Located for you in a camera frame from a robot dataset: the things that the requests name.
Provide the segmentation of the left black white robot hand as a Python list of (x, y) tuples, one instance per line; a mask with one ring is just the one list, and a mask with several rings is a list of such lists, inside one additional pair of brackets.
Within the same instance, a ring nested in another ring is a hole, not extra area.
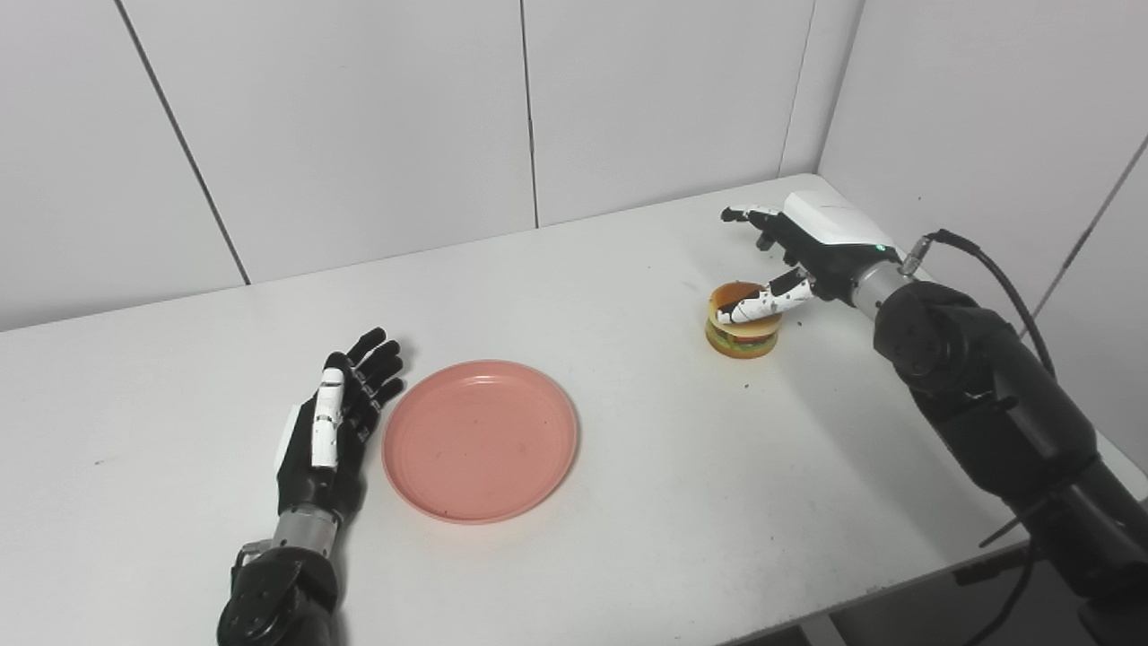
[(276, 473), (279, 512), (304, 504), (332, 512), (342, 526), (360, 511), (369, 439), (383, 408), (404, 389), (401, 345), (380, 327), (347, 352), (333, 352), (319, 388), (300, 405)]

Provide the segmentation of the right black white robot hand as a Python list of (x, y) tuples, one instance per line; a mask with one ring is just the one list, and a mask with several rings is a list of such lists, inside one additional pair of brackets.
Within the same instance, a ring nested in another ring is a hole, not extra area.
[(753, 225), (759, 249), (779, 247), (788, 265), (760, 289), (718, 306), (722, 326), (779, 316), (813, 299), (840, 301), (874, 320), (909, 282), (892, 239), (850, 201), (827, 192), (796, 190), (779, 208), (727, 207), (721, 218)]

